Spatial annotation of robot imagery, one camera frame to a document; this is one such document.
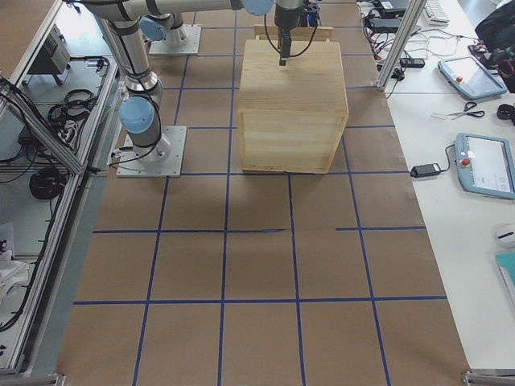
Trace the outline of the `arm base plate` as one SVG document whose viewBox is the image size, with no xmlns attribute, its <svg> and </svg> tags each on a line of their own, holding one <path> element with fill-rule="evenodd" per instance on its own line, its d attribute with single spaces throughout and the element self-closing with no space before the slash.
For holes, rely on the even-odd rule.
<svg viewBox="0 0 515 386">
<path fill-rule="evenodd" d="M 164 40 L 151 43 L 150 55 L 197 55 L 200 49 L 201 31 L 201 25 L 198 24 L 183 24 L 181 27 L 169 30 Z"/>
<path fill-rule="evenodd" d="M 183 152 L 187 136 L 186 126 L 163 126 L 162 137 L 155 148 L 133 147 L 127 134 L 124 146 L 131 150 L 122 152 L 117 164 L 118 178 L 160 178 L 181 175 Z"/>
</svg>

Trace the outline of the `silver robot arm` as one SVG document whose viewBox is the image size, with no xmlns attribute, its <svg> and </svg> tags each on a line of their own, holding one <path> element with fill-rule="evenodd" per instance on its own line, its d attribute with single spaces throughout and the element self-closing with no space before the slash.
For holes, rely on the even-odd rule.
<svg viewBox="0 0 515 386">
<path fill-rule="evenodd" d="M 162 42 L 168 47 L 182 47 L 188 39 L 181 13 L 143 16 L 139 25 L 148 39 Z"/>
<path fill-rule="evenodd" d="M 119 54 L 117 64 L 125 74 L 129 94 L 118 117 L 132 141 L 131 160 L 118 165 L 139 163 L 145 175 L 152 167 L 162 170 L 173 159 L 172 144 L 162 126 L 159 104 L 163 85 L 152 71 L 143 38 L 151 37 L 142 28 L 154 28 L 164 34 L 171 27 L 180 27 L 183 12 L 245 10 L 254 16 L 265 16 L 275 9 L 278 27 L 279 63 L 290 57 L 291 31 L 299 26 L 305 14 L 305 1 L 84 1 L 97 18 L 105 21 L 112 35 L 109 48 Z"/>
</svg>

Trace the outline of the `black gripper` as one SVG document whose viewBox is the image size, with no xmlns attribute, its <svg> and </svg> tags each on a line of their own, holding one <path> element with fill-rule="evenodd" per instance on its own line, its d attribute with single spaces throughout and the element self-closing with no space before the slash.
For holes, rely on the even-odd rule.
<svg viewBox="0 0 515 386">
<path fill-rule="evenodd" d="M 276 0 L 274 24 L 278 27 L 279 65 L 284 67 L 290 57 L 291 34 L 290 31 L 299 24 L 303 12 L 302 0 Z"/>
</svg>

